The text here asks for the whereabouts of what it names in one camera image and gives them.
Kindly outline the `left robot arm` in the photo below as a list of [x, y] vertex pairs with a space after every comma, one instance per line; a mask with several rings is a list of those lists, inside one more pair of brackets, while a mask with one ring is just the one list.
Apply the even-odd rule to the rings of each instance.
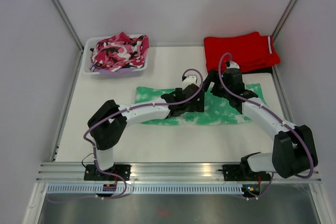
[[148, 102], [130, 105], [118, 105], [114, 100], [105, 102], [88, 121], [89, 129], [84, 134], [84, 139], [93, 146], [96, 175], [102, 180], [113, 177], [113, 148], [126, 128], [151, 120], [176, 118], [186, 112], [203, 112], [204, 100], [204, 90], [189, 84]]

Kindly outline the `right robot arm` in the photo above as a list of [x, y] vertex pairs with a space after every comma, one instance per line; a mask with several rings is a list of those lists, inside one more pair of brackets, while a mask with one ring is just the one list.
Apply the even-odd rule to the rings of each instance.
[[255, 92], [246, 89], [238, 68], [211, 70], [203, 84], [205, 91], [224, 98], [241, 115], [250, 118], [273, 140], [270, 153], [252, 153], [240, 160], [239, 173], [251, 180], [259, 172], [277, 173], [282, 178], [309, 178], [318, 164], [310, 127], [297, 126], [280, 118]]

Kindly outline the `red folded trousers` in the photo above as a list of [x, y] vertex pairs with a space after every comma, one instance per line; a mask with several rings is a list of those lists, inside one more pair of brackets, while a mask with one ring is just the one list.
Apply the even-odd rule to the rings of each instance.
[[255, 31], [236, 37], [204, 38], [207, 71], [217, 70], [221, 56], [232, 55], [243, 73], [270, 68], [281, 62], [274, 46], [272, 36], [262, 36]]

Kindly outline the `pink camouflage trousers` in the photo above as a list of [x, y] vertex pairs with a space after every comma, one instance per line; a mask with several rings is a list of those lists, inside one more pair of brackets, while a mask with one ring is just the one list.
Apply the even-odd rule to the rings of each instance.
[[147, 35], [130, 36], [121, 32], [90, 48], [90, 66], [112, 72], [121, 68], [142, 68], [149, 47]]

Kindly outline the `black folded garment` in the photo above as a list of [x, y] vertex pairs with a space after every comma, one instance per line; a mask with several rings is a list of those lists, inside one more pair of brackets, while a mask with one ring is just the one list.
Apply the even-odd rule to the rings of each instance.
[[260, 69], [255, 69], [247, 72], [241, 71], [242, 74], [257, 74], [257, 73], [273, 73], [272, 67], [266, 67], [266, 68], [260, 68]]

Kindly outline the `lilac garment in basket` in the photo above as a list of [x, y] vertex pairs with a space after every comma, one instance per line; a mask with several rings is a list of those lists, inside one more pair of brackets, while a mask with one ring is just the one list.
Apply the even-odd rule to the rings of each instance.
[[86, 68], [87, 74], [100, 74], [103, 76], [109, 77], [139, 77], [143, 75], [143, 71], [146, 69], [147, 65], [145, 64], [142, 68], [121, 68], [115, 72], [106, 70], [106, 69], [98, 69], [91, 65], [90, 67]]

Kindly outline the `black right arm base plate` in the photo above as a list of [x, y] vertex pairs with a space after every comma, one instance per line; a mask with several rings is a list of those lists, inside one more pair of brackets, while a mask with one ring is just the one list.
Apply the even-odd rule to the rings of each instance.
[[258, 182], [270, 181], [271, 175], [266, 172], [253, 172], [249, 167], [241, 164], [226, 164], [218, 170], [223, 174], [226, 182]]

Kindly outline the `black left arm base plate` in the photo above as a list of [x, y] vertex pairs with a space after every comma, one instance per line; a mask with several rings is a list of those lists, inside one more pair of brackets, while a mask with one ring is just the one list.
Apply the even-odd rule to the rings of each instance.
[[86, 165], [83, 179], [85, 181], [120, 181], [118, 177], [122, 177], [125, 181], [129, 181], [131, 174], [131, 165], [129, 164], [115, 164], [112, 168], [106, 170], [104, 173], [100, 172], [96, 165]]

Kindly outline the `aluminium mounting rail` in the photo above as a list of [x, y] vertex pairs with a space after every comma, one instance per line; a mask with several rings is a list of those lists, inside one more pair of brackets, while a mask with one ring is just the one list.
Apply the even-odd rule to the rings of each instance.
[[[125, 174], [130, 182], [140, 184], [220, 184], [226, 183], [223, 163], [130, 163]], [[45, 162], [36, 175], [40, 183], [79, 183], [85, 168], [78, 162]]]

